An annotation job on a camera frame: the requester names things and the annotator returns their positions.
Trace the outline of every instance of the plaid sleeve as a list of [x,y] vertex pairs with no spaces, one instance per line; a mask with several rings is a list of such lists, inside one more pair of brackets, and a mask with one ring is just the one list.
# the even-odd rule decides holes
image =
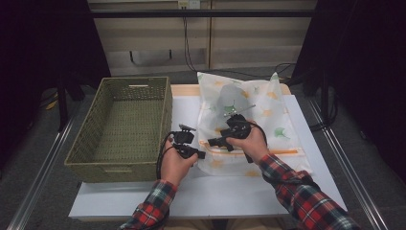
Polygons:
[[[264,156],[259,163],[265,178],[300,180],[310,178],[306,171],[295,172],[275,155]],[[278,201],[304,229],[360,229],[334,200],[309,185],[271,183]]]
[[156,229],[161,226],[172,203],[176,186],[165,180],[157,180],[144,203],[138,205],[132,217],[119,229]]

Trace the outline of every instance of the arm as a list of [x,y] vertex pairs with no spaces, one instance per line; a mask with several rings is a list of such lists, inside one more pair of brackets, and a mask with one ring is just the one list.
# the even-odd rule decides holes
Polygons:
[[278,182],[304,177],[312,182],[312,179],[306,171],[295,172],[276,155],[269,154],[257,127],[252,128],[246,139],[227,138],[227,142],[241,147],[253,158],[264,179],[275,188],[278,201],[304,229],[360,229],[345,210],[316,186]]
[[165,143],[165,150],[168,151],[162,162],[162,179],[155,181],[144,203],[138,205],[120,229],[159,229],[165,224],[177,187],[197,161],[197,154],[183,159],[169,141]]

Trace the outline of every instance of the white table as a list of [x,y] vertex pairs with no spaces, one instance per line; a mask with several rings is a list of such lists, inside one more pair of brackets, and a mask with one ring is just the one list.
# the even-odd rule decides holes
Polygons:
[[[317,147],[295,96],[284,96],[286,107],[321,189],[347,210]],[[174,96],[172,130],[179,124],[196,127],[198,96]],[[196,139],[192,143],[197,147]],[[82,183],[70,218],[83,221],[128,219],[147,197],[153,182]],[[190,170],[170,206],[173,219],[223,219],[286,215],[273,187],[261,177],[209,176],[197,167]]]

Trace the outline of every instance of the hand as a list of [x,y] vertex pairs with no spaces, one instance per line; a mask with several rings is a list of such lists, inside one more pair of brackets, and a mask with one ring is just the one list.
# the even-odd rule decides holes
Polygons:
[[179,186],[191,166],[197,161],[197,153],[188,159],[182,158],[169,140],[165,143],[165,150],[169,149],[162,161],[161,178],[175,186]]
[[266,143],[263,139],[262,132],[255,126],[251,126],[251,132],[247,138],[236,139],[228,137],[226,141],[232,146],[242,148],[245,153],[253,158],[254,162],[257,165],[259,164],[260,159],[262,159],[264,155],[269,153],[268,147],[266,146]]

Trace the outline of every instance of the woven basket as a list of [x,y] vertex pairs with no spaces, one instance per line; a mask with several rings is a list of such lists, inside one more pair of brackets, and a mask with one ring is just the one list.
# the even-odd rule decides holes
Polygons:
[[90,183],[155,180],[171,115],[169,78],[103,79],[65,166]]

